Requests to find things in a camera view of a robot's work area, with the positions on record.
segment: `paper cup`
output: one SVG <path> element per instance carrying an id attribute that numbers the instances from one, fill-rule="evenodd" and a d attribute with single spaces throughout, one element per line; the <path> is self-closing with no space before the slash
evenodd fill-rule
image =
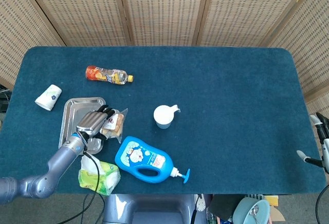
<path id="1" fill-rule="evenodd" d="M 62 90 L 56 85 L 50 85 L 34 102 L 45 110 L 51 111 Z"/>

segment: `blue detergent bottle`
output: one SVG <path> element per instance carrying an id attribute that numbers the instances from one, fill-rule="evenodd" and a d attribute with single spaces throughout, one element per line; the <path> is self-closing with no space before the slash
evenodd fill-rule
<path id="1" fill-rule="evenodd" d="M 142 140 L 128 136 L 123 141 L 117 155 L 115 163 L 119 168 L 125 170 L 136 178 L 148 183 L 160 183 L 171 177 L 182 177 L 184 183 L 189 180 L 190 169 L 186 175 L 179 173 L 174 167 L 170 156 L 157 148 L 154 148 Z M 143 170 L 155 171 L 157 175 L 149 176 Z"/>

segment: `snack package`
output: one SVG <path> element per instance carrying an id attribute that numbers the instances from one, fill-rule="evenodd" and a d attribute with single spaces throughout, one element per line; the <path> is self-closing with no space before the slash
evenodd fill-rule
<path id="1" fill-rule="evenodd" d="M 123 123 L 128 113 L 128 108 L 121 112 L 116 109 L 114 111 L 115 113 L 104 123 L 100 133 L 106 136 L 106 138 L 116 138 L 121 143 Z"/>
<path id="2" fill-rule="evenodd" d="M 96 162 L 100 174 L 97 193 L 109 196 L 120 181 L 119 168 L 113 164 L 100 161 L 95 156 L 92 156 L 92 158 Z M 98 174 L 94 162 L 83 156 L 81 158 L 81 169 L 78 174 L 80 187 L 94 191 L 97 185 L 97 178 Z"/>

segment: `metal tray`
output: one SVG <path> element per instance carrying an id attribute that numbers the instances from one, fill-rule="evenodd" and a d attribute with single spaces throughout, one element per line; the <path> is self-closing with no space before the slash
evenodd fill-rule
<path id="1" fill-rule="evenodd" d="M 86 113 L 89 111 L 97 110 L 104 104 L 106 104 L 105 100 L 101 97 L 69 99 L 64 106 L 62 128 L 58 148 L 62 146 L 62 144 L 71 136 L 72 133 L 76 132 L 77 124 Z M 102 150 L 102 148 L 102 140 L 98 138 L 88 139 L 87 151 L 90 154 L 97 154 Z"/>

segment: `tissue package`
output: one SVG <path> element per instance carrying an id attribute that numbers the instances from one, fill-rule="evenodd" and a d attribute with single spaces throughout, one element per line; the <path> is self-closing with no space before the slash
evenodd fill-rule
<path id="1" fill-rule="evenodd" d="M 113 191 L 114 187 L 120 181 L 120 172 L 117 166 L 99 161 L 93 156 L 93 159 L 96 161 L 99 171 L 100 179 L 97 188 L 97 193 L 104 196 L 109 196 Z M 97 169 L 93 161 L 91 161 L 86 156 L 83 156 L 81 159 L 81 169 L 79 170 L 79 184 L 82 188 L 88 188 L 95 190 L 97 185 Z"/>

